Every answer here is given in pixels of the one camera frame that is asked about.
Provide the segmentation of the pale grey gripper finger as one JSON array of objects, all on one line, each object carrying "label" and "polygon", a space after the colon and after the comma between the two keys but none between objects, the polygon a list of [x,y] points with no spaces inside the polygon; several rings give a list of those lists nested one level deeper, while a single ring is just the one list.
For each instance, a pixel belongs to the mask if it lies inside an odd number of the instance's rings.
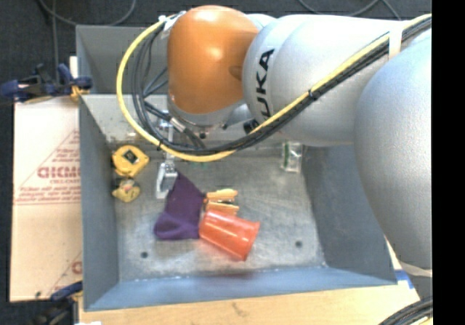
[{"label": "pale grey gripper finger", "polygon": [[166,174],[165,164],[160,164],[160,166],[158,167],[157,178],[155,182],[155,197],[157,199],[165,198],[168,193],[167,189],[163,185],[164,180],[165,180],[165,174]]},{"label": "pale grey gripper finger", "polygon": [[167,164],[166,165],[166,188],[171,190],[176,182],[178,173],[175,165]]}]

